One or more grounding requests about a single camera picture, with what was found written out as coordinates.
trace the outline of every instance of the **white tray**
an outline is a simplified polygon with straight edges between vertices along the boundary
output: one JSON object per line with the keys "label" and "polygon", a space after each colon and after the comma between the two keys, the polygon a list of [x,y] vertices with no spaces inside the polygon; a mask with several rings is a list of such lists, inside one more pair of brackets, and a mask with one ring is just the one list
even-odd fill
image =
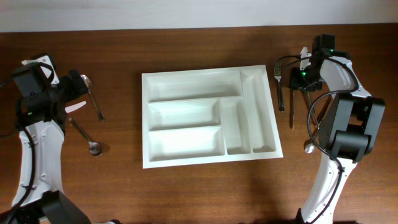
{"label": "white tray", "polygon": [[283,157],[265,65],[142,74],[144,168]]}

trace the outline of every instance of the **white wall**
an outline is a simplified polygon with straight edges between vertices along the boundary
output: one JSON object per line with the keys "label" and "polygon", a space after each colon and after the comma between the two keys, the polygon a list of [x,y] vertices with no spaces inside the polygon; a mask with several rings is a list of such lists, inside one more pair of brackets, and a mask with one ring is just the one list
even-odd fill
{"label": "white wall", "polygon": [[0,32],[398,22],[395,0],[0,0]]}

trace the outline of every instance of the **wooden table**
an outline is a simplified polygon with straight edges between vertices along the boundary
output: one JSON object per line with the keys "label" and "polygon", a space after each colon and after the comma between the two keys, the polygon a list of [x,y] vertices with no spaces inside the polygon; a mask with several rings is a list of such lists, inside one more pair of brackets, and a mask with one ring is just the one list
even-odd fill
{"label": "wooden table", "polygon": [[[68,126],[62,149],[65,194],[92,221],[124,223],[251,223],[294,218],[306,201],[320,152],[306,154],[307,109],[296,98],[295,129],[277,110],[273,64],[283,55],[311,49],[322,33],[336,35],[349,52],[363,86],[383,98],[386,111],[373,152],[348,179],[335,220],[396,223],[398,220],[398,24],[274,26],[222,29],[113,30],[0,34],[0,80],[21,60],[53,55],[59,76],[79,69],[94,84],[106,116],[100,123],[88,96],[73,117],[108,151],[92,157],[87,142]],[[283,159],[142,169],[141,73],[265,64],[284,152]],[[20,94],[14,84],[0,90],[0,131],[12,128]],[[0,211],[17,190],[21,144],[0,139]]]}

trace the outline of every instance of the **metal spoon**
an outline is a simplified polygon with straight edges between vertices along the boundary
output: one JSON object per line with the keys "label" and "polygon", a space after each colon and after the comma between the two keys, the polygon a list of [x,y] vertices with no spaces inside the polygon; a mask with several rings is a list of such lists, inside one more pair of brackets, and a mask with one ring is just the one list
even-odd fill
{"label": "metal spoon", "polygon": [[80,132],[80,134],[87,139],[88,144],[90,145],[90,153],[93,156],[99,156],[102,154],[102,147],[101,144],[98,142],[93,142],[90,137],[87,136],[83,128],[80,127],[80,125],[76,122],[74,118],[69,118],[69,121],[72,122],[74,127]]}
{"label": "metal spoon", "polygon": [[95,109],[97,110],[98,119],[100,121],[105,121],[105,117],[102,114],[100,108],[98,107],[97,102],[95,101],[93,94],[91,93],[91,90],[93,89],[93,84],[92,84],[91,80],[86,75],[80,75],[80,77],[83,79],[84,83],[87,86],[88,94],[90,94],[91,100],[93,101]]}

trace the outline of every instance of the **empty compartment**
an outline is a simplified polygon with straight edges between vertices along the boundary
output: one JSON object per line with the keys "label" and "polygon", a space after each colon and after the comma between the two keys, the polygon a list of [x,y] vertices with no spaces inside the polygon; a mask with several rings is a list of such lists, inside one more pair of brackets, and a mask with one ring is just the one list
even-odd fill
{"label": "empty compartment", "polygon": [[250,153],[249,129],[241,98],[221,99],[221,125],[227,153]]}
{"label": "empty compartment", "polygon": [[275,116],[273,114],[274,109],[272,107],[271,94],[266,94],[263,80],[267,77],[262,74],[260,69],[244,70],[241,72],[241,76],[253,151],[276,151],[271,122],[271,116]]}
{"label": "empty compartment", "polygon": [[177,74],[160,73],[159,76],[147,77],[148,102],[240,96],[242,93],[241,79],[237,71],[186,71]]}
{"label": "empty compartment", "polygon": [[165,161],[225,154],[220,127],[153,131],[149,133],[149,159]]}
{"label": "empty compartment", "polygon": [[149,104],[149,130],[220,125],[218,99]]}

